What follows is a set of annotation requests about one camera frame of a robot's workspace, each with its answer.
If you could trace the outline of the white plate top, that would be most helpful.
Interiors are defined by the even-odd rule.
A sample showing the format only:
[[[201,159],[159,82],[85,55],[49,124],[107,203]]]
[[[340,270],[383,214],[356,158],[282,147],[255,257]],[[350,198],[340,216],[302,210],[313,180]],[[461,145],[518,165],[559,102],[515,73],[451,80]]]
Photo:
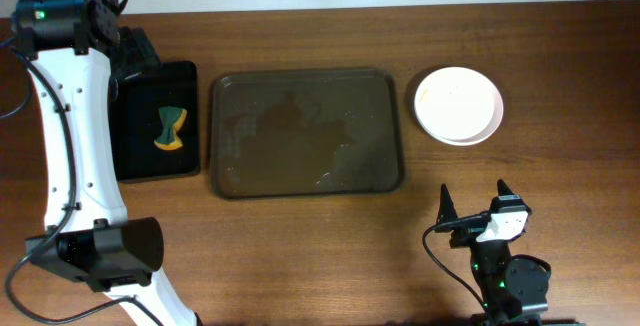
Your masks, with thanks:
[[[504,117],[504,102],[484,74],[465,67],[443,67],[418,84],[412,107],[421,128],[435,140],[472,146],[492,136]]]

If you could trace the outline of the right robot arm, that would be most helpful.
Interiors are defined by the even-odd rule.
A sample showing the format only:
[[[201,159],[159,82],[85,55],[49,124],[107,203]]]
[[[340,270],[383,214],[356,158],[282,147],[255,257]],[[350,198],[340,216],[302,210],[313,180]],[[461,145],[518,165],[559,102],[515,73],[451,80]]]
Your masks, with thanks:
[[[422,236],[422,244],[432,261],[465,287],[480,304],[482,312],[470,317],[471,325],[543,325],[548,311],[547,292],[552,268],[530,255],[514,255],[509,244],[525,233],[532,214],[520,195],[503,180],[497,181],[497,196],[489,209],[460,217],[446,185],[440,187],[439,210],[434,225]],[[470,270],[479,289],[449,270],[430,250],[430,233],[447,233],[452,249],[470,251]]]

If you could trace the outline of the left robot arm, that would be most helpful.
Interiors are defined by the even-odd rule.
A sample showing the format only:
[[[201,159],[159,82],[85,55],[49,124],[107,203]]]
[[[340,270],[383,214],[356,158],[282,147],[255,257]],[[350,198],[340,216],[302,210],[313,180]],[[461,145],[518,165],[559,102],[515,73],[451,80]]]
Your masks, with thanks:
[[[40,104],[48,171],[45,233],[30,263],[120,305],[138,325],[198,325],[163,268],[157,219],[132,220],[118,188],[109,132],[109,50],[117,0],[19,0],[15,55]]]

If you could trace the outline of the yellow green sponge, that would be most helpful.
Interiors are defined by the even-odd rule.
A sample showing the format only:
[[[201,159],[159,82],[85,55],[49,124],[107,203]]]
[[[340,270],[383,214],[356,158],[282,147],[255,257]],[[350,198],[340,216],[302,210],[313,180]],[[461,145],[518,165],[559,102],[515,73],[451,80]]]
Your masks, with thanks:
[[[188,112],[186,109],[163,106],[158,109],[162,124],[161,134],[154,140],[157,148],[164,151],[174,151],[183,147],[183,142],[178,136]]]

